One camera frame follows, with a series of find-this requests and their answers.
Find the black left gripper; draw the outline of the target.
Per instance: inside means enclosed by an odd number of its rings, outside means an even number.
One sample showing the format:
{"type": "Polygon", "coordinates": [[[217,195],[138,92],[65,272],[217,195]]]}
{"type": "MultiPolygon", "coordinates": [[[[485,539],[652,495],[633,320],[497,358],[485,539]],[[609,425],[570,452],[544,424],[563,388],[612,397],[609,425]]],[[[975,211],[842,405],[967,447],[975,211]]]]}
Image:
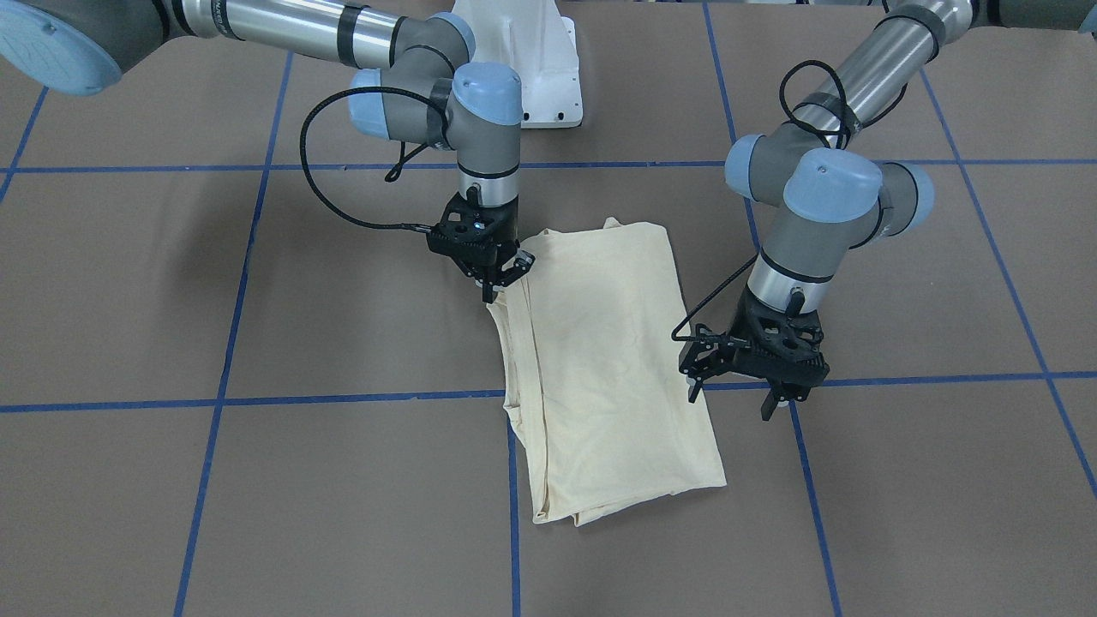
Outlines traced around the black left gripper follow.
{"type": "Polygon", "coordinates": [[[790,395],[803,395],[819,386],[830,366],[819,351],[824,338],[818,311],[788,315],[755,298],[751,290],[740,293],[728,335],[746,341],[746,347],[685,347],[680,373],[690,381],[688,402],[694,404],[703,384],[714,375],[743,374],[765,379],[771,388],[761,404],[761,419],[787,406],[790,395]]]}

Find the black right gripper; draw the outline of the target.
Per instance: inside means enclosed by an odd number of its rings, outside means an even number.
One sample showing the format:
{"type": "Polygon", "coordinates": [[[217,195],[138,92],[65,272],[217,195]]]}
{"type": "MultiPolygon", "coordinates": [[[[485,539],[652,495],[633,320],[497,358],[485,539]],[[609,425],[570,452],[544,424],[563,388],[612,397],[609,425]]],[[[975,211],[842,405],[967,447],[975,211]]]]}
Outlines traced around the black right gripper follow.
{"type": "Polygon", "coordinates": [[[482,284],[482,299],[493,304],[497,287],[506,288],[523,278],[536,262],[536,257],[520,250],[516,231],[475,233],[466,231],[454,236],[454,263],[463,274],[482,284]]]}

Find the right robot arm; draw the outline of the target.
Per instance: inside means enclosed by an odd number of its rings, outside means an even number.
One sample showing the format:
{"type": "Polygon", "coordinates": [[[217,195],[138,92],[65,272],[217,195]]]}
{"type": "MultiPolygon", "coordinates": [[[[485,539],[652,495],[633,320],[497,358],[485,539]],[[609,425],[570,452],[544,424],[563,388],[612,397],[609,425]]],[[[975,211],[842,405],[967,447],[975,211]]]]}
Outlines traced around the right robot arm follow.
{"type": "Polygon", "coordinates": [[[344,100],[354,130],[400,143],[388,181],[417,153],[455,152],[459,191],[441,221],[397,229],[423,234],[431,251],[477,282],[486,303],[536,261],[517,233],[521,80],[501,63],[474,60],[477,40],[462,16],[391,15],[357,1],[4,1],[1,15],[3,57],[70,96],[102,93],[183,36],[252,42],[350,67],[351,86],[303,122],[304,175],[312,176],[313,121],[344,100]]]}

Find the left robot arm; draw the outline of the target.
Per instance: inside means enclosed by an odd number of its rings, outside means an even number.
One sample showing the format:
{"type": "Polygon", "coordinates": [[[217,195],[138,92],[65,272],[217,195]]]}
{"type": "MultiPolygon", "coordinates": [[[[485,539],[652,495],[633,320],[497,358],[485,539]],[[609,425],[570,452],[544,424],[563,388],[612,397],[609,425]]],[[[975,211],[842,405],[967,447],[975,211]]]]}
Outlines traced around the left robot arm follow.
{"type": "Polygon", "coordinates": [[[828,374],[818,308],[842,258],[867,243],[920,225],[935,188],[917,165],[875,164],[850,152],[862,130],[885,117],[914,75],[945,46],[979,27],[1092,34],[1093,1],[894,1],[875,29],[834,68],[827,82],[789,105],[769,135],[746,135],[730,148],[726,183],[738,195],[776,207],[768,236],[740,266],[748,280],[728,329],[698,324],[672,330],[685,344],[679,370],[697,401],[714,375],[753,375],[768,384],[760,415],[806,401],[828,374]]]}

